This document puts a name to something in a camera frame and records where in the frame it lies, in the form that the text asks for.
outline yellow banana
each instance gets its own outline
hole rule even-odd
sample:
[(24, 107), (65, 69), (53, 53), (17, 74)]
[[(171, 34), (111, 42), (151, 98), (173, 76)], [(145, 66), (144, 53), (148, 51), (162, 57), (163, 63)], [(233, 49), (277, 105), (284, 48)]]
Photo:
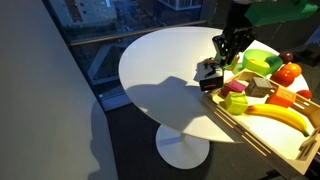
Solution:
[(285, 107), (274, 104), (254, 104), (250, 105), (244, 113), (272, 118), (300, 131), (305, 137), (309, 136), (305, 120), (298, 113)]

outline wooden tray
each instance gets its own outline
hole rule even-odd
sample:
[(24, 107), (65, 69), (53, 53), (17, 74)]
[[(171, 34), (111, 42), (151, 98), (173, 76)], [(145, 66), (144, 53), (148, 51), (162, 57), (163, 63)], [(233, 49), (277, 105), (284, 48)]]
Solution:
[[(227, 80), (237, 80), (247, 85), (253, 77), (263, 77), (255, 72), (243, 70)], [(269, 80), (274, 91), (280, 85)], [(223, 107), (221, 88), (206, 92), (202, 102), (228, 127), (236, 131), (243, 142), (259, 152), (285, 178), (304, 175), (320, 147), (320, 106), (297, 94), (296, 101), (289, 107), (298, 112), (307, 122), (309, 137), (278, 121), (246, 114), (234, 116)], [(264, 98), (247, 96), (249, 105), (264, 103)]]

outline table pedestal base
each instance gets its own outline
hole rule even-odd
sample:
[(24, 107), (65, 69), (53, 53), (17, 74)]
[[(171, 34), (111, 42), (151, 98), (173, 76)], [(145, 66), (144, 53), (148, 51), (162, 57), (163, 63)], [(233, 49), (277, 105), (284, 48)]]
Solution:
[(199, 166), (208, 156), (209, 141), (183, 135), (164, 126), (156, 134), (157, 149), (171, 166), (191, 169)]

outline table top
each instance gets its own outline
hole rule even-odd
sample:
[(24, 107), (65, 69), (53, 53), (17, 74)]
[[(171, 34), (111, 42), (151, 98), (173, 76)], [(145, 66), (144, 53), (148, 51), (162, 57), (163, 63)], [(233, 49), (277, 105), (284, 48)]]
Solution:
[[(181, 133), (218, 142), (242, 142), (201, 102), (196, 66), (216, 51), (212, 37), (222, 30), (177, 27), (155, 31), (134, 41), (119, 64), (122, 86), (130, 100), (155, 121)], [(248, 49), (277, 51), (258, 41)], [(225, 71), (225, 80), (232, 77)], [(308, 89), (302, 75), (289, 90)]]

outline round white table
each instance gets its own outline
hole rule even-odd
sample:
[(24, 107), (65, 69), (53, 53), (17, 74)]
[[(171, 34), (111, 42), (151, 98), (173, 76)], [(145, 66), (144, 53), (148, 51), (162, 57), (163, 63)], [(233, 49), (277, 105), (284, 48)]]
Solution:
[[(201, 102), (204, 92), (195, 81), (197, 63), (214, 57), (212, 37), (222, 30), (206, 27), (178, 27), (149, 33), (134, 41), (119, 64), (122, 86), (130, 100), (159, 122), (156, 145), (162, 158), (180, 169), (200, 165), (209, 152), (209, 141), (242, 142)], [(258, 48), (278, 54), (258, 41)], [(225, 79), (232, 77), (225, 71)], [(288, 89), (308, 85), (299, 76)]]

